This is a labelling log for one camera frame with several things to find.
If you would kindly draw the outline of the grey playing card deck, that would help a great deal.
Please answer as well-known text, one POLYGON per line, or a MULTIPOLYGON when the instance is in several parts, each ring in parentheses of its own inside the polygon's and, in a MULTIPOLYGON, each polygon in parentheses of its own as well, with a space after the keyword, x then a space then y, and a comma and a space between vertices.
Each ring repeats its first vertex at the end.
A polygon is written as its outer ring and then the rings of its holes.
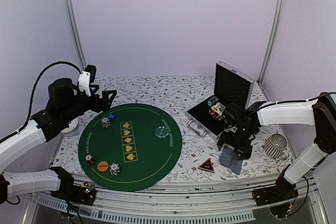
POLYGON ((239 159, 239 155, 233 149, 224 146, 223 151, 219 157, 219 163, 230 169, 234 174, 240 175, 242 170, 243 160, 239 159))

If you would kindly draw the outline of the blue small blind button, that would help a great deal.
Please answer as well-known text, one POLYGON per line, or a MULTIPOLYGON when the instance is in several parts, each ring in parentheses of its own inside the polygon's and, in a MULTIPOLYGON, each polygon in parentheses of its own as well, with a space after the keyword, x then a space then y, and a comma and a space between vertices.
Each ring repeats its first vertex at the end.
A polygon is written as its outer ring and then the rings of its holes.
POLYGON ((107 118, 110 120, 110 121, 113 121, 116 119, 116 115, 114 113, 111 113, 107 116, 107 118))

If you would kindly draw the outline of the row of poker chips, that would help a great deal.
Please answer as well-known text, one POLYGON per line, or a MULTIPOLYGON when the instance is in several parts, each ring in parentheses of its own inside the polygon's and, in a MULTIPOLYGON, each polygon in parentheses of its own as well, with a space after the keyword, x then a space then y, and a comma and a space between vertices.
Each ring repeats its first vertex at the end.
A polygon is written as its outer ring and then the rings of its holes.
POLYGON ((218 97, 216 97, 216 96, 212 96, 211 98, 209 98, 209 99, 207 100, 207 105, 208 105, 209 107, 212 107, 212 106, 214 106, 218 101, 219 101, 218 97))

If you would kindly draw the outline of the dark red chip stack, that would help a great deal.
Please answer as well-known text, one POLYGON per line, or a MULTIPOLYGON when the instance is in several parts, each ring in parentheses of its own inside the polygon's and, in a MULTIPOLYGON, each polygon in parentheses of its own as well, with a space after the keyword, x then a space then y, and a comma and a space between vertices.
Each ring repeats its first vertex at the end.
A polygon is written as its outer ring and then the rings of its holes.
POLYGON ((85 155, 85 162, 89 167, 94 167, 96 164, 96 159, 92 154, 85 155))

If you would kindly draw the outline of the orange big blind button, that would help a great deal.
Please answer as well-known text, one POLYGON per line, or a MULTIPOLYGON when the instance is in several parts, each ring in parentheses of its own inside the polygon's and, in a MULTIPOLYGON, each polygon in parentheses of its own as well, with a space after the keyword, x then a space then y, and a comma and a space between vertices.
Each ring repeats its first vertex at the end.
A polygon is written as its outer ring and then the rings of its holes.
POLYGON ((109 163, 106 161, 101 161, 97 165, 97 169, 99 172, 106 172, 109 169, 109 163))

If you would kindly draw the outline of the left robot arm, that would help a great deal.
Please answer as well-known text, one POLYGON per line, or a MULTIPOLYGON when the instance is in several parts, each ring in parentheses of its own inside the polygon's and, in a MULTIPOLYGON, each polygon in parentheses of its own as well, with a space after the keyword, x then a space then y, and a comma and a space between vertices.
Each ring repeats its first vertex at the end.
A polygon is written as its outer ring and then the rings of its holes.
POLYGON ((5 169, 36 146, 73 131, 78 117, 87 111, 107 112, 111 108, 117 91, 105 90, 98 94, 99 85, 94 84, 96 71, 95 66, 87 65, 79 72, 76 84, 70 78, 55 80, 48 86, 49 100, 45 109, 28 113, 19 129, 1 139, 1 203, 23 194, 49 191, 67 203, 93 204, 94 187, 75 185, 73 176, 62 167, 26 173, 9 173, 5 169))

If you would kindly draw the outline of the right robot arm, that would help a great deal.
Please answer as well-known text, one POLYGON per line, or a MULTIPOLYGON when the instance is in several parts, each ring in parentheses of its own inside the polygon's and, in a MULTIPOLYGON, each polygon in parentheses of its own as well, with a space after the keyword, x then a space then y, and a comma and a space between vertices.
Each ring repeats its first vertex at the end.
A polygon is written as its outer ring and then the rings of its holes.
POLYGON ((271 196, 276 201, 291 194, 294 185, 328 155, 335 153, 335 101, 334 92, 322 92, 305 100, 255 102, 242 109, 236 103, 226 106, 224 119, 235 131, 223 132, 217 142, 231 146, 243 159, 251 156, 251 141, 262 126, 309 125, 315 128, 312 143, 288 165, 276 180, 271 196))

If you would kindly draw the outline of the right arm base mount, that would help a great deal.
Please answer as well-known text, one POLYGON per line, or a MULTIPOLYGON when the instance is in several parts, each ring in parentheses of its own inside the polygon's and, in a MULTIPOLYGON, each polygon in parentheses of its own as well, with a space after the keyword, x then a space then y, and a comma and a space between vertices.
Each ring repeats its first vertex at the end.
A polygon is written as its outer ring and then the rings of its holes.
POLYGON ((252 192, 252 197, 257 206, 264 206, 281 201, 295 199, 299 196, 296 185, 290 183, 278 183, 270 187, 256 188, 252 192))

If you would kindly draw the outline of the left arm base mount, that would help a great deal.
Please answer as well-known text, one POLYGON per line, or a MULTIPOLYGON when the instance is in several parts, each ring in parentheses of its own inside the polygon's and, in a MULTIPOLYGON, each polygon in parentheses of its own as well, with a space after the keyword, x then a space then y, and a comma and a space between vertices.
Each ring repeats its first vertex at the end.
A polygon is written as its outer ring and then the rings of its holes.
POLYGON ((73 202, 86 206, 93 206, 97 191, 92 183, 85 182, 81 185, 68 185, 52 191, 52 197, 62 199, 65 202, 73 202))

